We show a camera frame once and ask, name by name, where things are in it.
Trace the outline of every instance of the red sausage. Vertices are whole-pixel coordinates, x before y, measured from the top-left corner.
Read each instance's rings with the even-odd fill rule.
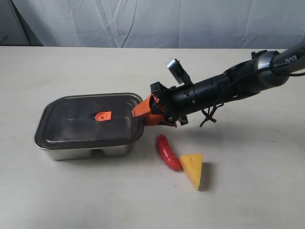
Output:
[[[178,158],[176,158],[175,154],[173,154],[165,135],[159,135],[157,137],[157,148],[159,154],[162,157],[162,160],[169,168],[175,171],[181,169],[180,161],[178,160]]]

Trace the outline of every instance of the table surface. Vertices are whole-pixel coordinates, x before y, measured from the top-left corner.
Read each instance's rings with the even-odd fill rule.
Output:
[[[0,47],[0,228],[304,228],[305,77],[231,102],[216,124],[146,127],[125,157],[96,153],[53,161],[33,135],[44,107],[77,94],[134,92],[181,60],[193,82],[248,60],[252,50]],[[177,155],[204,153],[196,191],[154,147],[167,134]]]

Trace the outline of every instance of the white curtain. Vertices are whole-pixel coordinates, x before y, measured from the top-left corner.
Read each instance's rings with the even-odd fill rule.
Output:
[[[304,0],[13,0],[45,46],[288,48]]]

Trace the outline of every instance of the cheese wedge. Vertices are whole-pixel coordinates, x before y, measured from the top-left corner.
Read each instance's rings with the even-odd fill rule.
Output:
[[[194,187],[198,190],[200,185],[203,154],[180,156],[182,168]]]

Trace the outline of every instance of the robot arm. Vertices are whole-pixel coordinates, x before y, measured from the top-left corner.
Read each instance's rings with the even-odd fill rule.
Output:
[[[216,122],[213,114],[224,103],[244,99],[287,82],[294,73],[305,69],[305,42],[286,50],[251,53],[252,59],[226,70],[223,74],[192,83],[177,59],[167,64],[181,86],[166,88],[160,82],[151,84],[151,95],[134,108],[134,117],[144,117],[148,125],[176,126],[188,123],[187,115],[202,111],[206,121]]]

